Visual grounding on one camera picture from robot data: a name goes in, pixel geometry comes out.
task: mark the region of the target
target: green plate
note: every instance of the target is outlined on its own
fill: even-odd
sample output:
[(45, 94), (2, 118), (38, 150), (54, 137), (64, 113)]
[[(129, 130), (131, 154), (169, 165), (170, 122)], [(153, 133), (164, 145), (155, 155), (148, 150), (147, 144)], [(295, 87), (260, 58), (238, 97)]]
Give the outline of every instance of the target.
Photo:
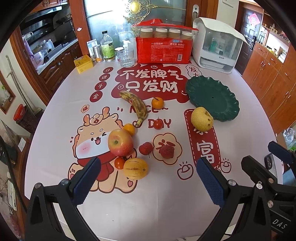
[(233, 120), (239, 113), (239, 102), (229, 88), (212, 77), (192, 77), (186, 83), (186, 93), (196, 107), (204, 107), (214, 119)]

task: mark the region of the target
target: banana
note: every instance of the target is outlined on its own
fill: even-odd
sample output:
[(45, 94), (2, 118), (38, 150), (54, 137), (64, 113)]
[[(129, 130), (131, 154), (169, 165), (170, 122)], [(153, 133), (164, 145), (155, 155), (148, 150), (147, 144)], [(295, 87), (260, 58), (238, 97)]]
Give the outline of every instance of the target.
[(135, 109), (135, 112), (138, 117), (138, 121), (135, 124), (135, 126), (139, 127), (148, 116), (145, 103), (138, 96), (128, 91), (120, 91), (119, 95), (122, 99), (130, 103)]

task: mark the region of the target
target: strawberry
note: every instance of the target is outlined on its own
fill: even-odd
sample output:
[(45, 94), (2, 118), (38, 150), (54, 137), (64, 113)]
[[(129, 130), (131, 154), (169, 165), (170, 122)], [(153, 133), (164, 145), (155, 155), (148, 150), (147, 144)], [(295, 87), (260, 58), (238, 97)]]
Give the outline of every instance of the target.
[(143, 145), (139, 146), (139, 152), (142, 155), (148, 155), (153, 151), (153, 146), (150, 142), (145, 142)]
[(169, 159), (169, 158), (173, 158), (174, 157), (174, 147), (170, 146), (170, 145), (163, 145), (160, 150), (159, 153), (161, 154), (161, 156), (164, 159)]

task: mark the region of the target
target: blue gripper pad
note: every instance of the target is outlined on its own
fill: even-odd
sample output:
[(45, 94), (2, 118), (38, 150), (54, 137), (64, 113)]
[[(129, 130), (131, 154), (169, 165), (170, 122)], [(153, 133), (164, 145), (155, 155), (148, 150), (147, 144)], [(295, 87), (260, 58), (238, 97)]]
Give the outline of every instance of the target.
[(293, 163), (292, 153), (290, 153), (287, 149), (276, 143), (275, 141), (271, 141), (268, 144), (268, 150), (270, 153), (274, 154), (277, 158), (287, 164)]
[(199, 158), (196, 162), (196, 171), (200, 176), (200, 179), (202, 180), (202, 183), (204, 184), (213, 203), (215, 205), (219, 205), (220, 208), (222, 208), (224, 205), (224, 189), (205, 163), (206, 161), (208, 162), (206, 158)]
[(93, 157), (82, 170), (75, 174), (77, 175), (79, 172), (82, 172), (80, 175), (77, 175), (78, 180), (75, 180), (76, 185), (73, 188), (72, 199), (73, 205), (83, 204), (100, 171), (101, 161), (99, 158)]

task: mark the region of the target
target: glass bottle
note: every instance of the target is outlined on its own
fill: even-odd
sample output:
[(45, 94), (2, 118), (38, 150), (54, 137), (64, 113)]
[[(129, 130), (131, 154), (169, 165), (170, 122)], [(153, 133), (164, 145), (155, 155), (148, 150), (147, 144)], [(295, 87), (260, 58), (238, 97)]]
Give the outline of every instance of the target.
[(101, 48), (104, 60), (110, 62), (115, 59), (115, 50), (113, 46), (113, 39), (107, 34), (107, 30), (102, 31), (103, 37), (101, 39)]

